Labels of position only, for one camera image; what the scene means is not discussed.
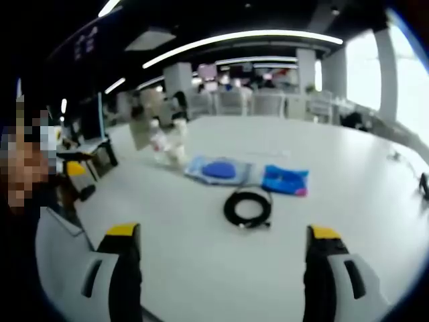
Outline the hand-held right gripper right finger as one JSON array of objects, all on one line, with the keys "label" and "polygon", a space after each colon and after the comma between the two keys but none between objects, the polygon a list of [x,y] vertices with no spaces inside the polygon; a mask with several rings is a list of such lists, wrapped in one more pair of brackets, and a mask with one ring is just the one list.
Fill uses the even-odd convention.
[{"label": "hand-held right gripper right finger", "polygon": [[307,227],[304,321],[381,321],[389,303],[374,269],[333,229]]}]

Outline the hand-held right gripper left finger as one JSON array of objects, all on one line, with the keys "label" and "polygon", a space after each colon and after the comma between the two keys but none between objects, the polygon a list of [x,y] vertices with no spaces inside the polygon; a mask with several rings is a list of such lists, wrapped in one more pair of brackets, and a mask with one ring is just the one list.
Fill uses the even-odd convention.
[{"label": "hand-held right gripper left finger", "polygon": [[140,225],[105,232],[97,248],[85,233],[72,252],[73,321],[142,321]]}]

